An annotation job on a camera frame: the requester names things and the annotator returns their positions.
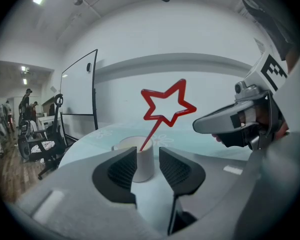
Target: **robotic arm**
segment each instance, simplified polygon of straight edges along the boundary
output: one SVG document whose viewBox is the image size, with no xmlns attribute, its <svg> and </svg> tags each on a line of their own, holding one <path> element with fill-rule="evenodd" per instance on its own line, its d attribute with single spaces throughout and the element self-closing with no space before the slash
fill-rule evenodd
<svg viewBox="0 0 300 240">
<path fill-rule="evenodd" d="M 200 134 L 217 134 L 226 147 L 248 145 L 251 150 L 267 147 L 283 123 L 273 94 L 285 83 L 287 74 L 269 54 L 262 57 L 247 76 L 234 86 L 234 104 L 193 122 Z M 256 120 L 256 107 L 268 111 L 268 125 Z"/>
</svg>

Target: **table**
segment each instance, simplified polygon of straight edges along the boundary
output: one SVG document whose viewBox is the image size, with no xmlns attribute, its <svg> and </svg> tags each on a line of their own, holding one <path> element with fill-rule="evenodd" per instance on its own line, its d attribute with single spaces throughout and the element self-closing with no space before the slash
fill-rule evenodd
<svg viewBox="0 0 300 240">
<path fill-rule="evenodd" d="M 147 136 L 155 121 L 135 121 L 112 124 L 100 128 L 75 142 L 66 152 L 59 167 L 111 151 L 113 145 L 130 136 Z M 171 147 L 199 155 L 227 159 L 248 160 L 248 147 L 225 147 L 209 134 L 199 134 L 192 122 L 176 123 L 172 128 L 161 124 L 152 136 L 154 175 L 142 183 L 132 183 L 137 210 L 152 227 L 166 235 L 173 203 L 173 191 L 159 168 L 159 147 Z"/>
<path fill-rule="evenodd" d="M 55 116 L 54 116 L 54 115 L 52 115 L 52 116 L 39 117 L 39 118 L 37 119 L 39 130 L 44 130 L 44 129 L 46 129 L 45 123 L 52 123 L 54 120 L 55 120 Z M 60 118 L 59 115 L 58 115 L 58 124 L 61 125 L 61 118 Z"/>
</svg>

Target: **black office chair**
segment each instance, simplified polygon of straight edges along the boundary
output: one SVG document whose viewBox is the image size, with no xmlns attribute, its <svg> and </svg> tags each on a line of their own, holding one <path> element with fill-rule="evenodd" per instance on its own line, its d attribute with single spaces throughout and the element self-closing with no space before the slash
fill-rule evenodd
<svg viewBox="0 0 300 240">
<path fill-rule="evenodd" d="M 53 130 L 51 141 L 54 142 L 54 146 L 46 150 L 43 146 L 43 142 L 46 142 L 45 137 L 28 139 L 26 136 L 20 136 L 18 138 L 18 147 L 20 154 L 26 161 L 36 162 L 40 159 L 44 160 L 45 167 L 38 174 L 38 179 L 42 180 L 42 175 L 49 171 L 50 169 L 56 169 L 59 166 L 59 163 L 62 157 L 57 158 L 57 155 L 64 154 L 66 150 L 66 145 L 61 137 L 60 125 L 58 126 L 58 111 L 64 102 L 63 95 L 57 94 L 54 97 L 54 103 L 56 105 L 54 121 L 53 121 Z M 46 130 L 35 131 L 35 134 L 43 134 Z M 32 152 L 33 147 L 37 146 L 40 149 L 40 152 Z"/>
</svg>

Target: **light blue table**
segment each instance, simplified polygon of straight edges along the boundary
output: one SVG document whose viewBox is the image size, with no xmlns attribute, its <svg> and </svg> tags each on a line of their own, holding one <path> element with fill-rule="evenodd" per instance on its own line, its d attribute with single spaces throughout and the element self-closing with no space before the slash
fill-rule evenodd
<svg viewBox="0 0 300 240">
<path fill-rule="evenodd" d="M 111 151 L 113 145 L 130 136 L 147 136 L 155 121 L 116 123 L 98 129 L 74 143 L 66 152 L 59 167 L 74 161 Z M 137 210 L 141 216 L 163 235 L 167 234 L 173 203 L 173 191 L 159 168 L 159 147 L 171 147 L 199 155 L 225 159 L 248 160 L 248 147 L 225 147 L 209 134 L 199 134 L 192 129 L 192 122 L 176 122 L 170 128 L 161 124 L 152 136 L 154 145 L 154 176 L 142 183 L 132 183 L 131 192 L 136 196 Z"/>
</svg>

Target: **white cup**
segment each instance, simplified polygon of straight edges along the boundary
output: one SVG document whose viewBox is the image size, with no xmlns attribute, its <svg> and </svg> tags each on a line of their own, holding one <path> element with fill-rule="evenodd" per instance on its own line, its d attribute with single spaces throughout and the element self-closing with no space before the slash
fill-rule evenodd
<svg viewBox="0 0 300 240">
<path fill-rule="evenodd" d="M 119 142 L 119 144 L 113 146 L 111 149 L 127 149 L 136 147 L 136 166 L 137 169 L 133 176 L 133 182 L 145 182 L 150 179 L 155 172 L 155 158 L 154 158 L 154 145 L 151 139 L 144 146 L 143 150 L 140 151 L 141 146 L 145 142 L 146 137 L 144 136 L 132 136 L 125 138 Z"/>
</svg>

